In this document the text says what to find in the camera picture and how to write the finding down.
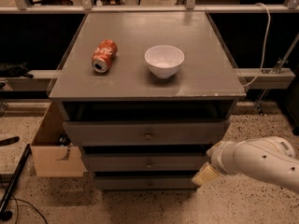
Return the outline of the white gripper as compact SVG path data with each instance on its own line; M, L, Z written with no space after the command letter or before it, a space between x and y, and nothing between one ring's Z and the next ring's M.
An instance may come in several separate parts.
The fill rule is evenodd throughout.
M237 175L240 173L235 163L235 151L237 142L220 141L211 147L206 154L210 157L211 165L223 175ZM194 185L202 186L205 183L217 179L220 174L206 162L198 173L192 178Z

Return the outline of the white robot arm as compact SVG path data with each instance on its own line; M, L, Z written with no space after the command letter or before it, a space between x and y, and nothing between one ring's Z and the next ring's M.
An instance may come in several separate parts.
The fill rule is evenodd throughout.
M220 141L206 154L210 162L192 178L197 186L221 175L242 174L299 193L299 160L292 145L281 137Z

